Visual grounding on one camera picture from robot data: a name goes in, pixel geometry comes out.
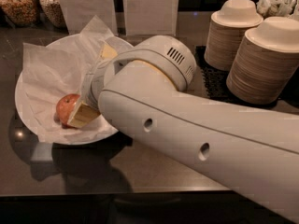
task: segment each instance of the stack of paper bowls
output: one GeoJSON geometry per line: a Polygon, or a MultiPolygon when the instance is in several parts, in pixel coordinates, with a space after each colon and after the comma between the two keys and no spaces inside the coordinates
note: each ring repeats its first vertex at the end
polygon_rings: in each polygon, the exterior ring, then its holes
{"type": "Polygon", "coordinates": [[[270,17],[249,29],[227,77],[228,89],[255,104],[276,101],[299,66],[299,21],[270,17]]]}
{"type": "Polygon", "coordinates": [[[211,16],[206,43],[206,62],[222,71],[232,67],[244,33],[256,27],[263,17],[256,12],[250,0],[228,0],[221,10],[211,16]]]}

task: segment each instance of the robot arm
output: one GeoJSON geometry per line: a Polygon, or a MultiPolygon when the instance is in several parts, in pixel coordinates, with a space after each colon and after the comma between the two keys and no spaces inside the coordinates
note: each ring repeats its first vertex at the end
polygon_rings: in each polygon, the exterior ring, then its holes
{"type": "Polygon", "coordinates": [[[298,116],[183,93],[195,68],[183,44],[155,36],[91,77],[90,95],[121,132],[299,222],[298,116]]]}

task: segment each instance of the countertop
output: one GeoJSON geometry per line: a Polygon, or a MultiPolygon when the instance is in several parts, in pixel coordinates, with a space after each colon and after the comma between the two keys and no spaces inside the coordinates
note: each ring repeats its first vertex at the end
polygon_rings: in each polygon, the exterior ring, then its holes
{"type": "MultiPolygon", "coordinates": [[[[192,51],[205,45],[209,17],[208,12],[179,13],[177,38],[192,51]]],[[[66,30],[45,22],[29,28],[0,28],[0,196],[228,190],[122,133],[83,146],[39,143],[15,106],[22,43],[47,46],[67,35],[66,30]]],[[[146,37],[121,38],[135,45],[146,37]]],[[[206,97],[200,69],[188,92],[206,97]]],[[[274,109],[298,112],[283,102],[274,109]]]]}

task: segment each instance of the screw hole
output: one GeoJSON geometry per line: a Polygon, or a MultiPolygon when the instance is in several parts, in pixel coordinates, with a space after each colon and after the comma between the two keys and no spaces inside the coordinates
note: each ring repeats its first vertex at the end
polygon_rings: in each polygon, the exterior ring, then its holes
{"type": "Polygon", "coordinates": [[[144,130],[145,132],[149,132],[152,128],[152,119],[147,119],[145,122],[144,122],[144,130]]]}
{"type": "Polygon", "coordinates": [[[208,157],[209,157],[209,143],[204,143],[199,148],[198,159],[200,159],[201,161],[206,161],[208,157]]]}

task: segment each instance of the jar of nuts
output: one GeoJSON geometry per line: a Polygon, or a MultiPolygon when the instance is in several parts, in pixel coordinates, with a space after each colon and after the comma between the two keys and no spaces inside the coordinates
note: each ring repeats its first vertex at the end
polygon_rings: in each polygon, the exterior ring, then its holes
{"type": "Polygon", "coordinates": [[[54,26],[58,28],[66,27],[59,0],[39,0],[39,3],[47,18],[54,26]]]}
{"type": "Polygon", "coordinates": [[[27,26],[39,19],[37,0],[0,0],[0,5],[17,26],[27,26]]]}

